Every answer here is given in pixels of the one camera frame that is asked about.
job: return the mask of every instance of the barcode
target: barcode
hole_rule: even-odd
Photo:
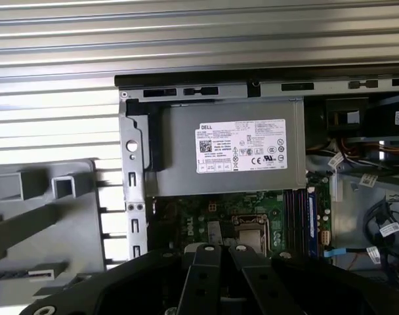
[[[201,153],[212,152],[213,146],[211,140],[203,140],[199,142],[199,151]]]

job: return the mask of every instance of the white cable tag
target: white cable tag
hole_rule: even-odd
[[[364,174],[360,180],[360,185],[373,188],[377,180],[377,175]]]
[[[399,223],[397,222],[390,223],[382,227],[379,231],[382,234],[382,236],[385,238],[388,235],[399,232]]]
[[[381,264],[381,254],[376,246],[368,247],[366,251],[369,254],[371,261],[373,261],[373,264]]]
[[[343,155],[342,155],[341,152],[338,152],[337,154],[335,154],[335,155],[330,159],[330,161],[328,162],[328,165],[329,165],[330,167],[332,167],[333,169],[336,169],[337,166],[338,166],[342,161],[344,161],[344,157],[343,157]]]

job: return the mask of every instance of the power supply label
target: power supply label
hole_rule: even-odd
[[[284,119],[202,123],[195,143],[197,173],[287,169]]]

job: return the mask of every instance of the ribbed metal surface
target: ribbed metal surface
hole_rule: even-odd
[[[122,210],[115,74],[395,61],[399,1],[0,0],[0,164],[98,159]]]

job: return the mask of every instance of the motherboard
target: motherboard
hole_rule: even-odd
[[[326,178],[307,189],[160,198],[175,221],[175,247],[245,243],[264,256],[293,249],[320,257],[331,242],[331,198]]]

